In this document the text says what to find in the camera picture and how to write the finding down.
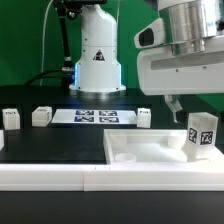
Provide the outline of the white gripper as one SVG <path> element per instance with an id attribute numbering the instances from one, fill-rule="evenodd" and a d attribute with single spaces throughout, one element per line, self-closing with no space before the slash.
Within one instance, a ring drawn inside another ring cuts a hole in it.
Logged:
<path id="1" fill-rule="evenodd" d="M 140 89 L 145 95 L 165 95 L 175 123 L 183 118 L 178 94 L 224 92 L 224 47 L 173 56 L 168 47 L 141 51 L 137 57 Z"/>

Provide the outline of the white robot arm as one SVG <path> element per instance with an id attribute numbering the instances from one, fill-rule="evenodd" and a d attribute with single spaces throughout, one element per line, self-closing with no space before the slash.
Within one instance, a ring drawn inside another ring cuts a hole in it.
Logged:
<path id="1" fill-rule="evenodd" d="M 158 18 L 138 32 L 135 46 L 141 91 L 162 95 L 182 121 L 184 94 L 224 93 L 224 0 L 144 0 Z M 99 4 L 82 9 L 82 54 L 73 91 L 103 98 L 123 91 L 117 62 L 117 24 Z"/>

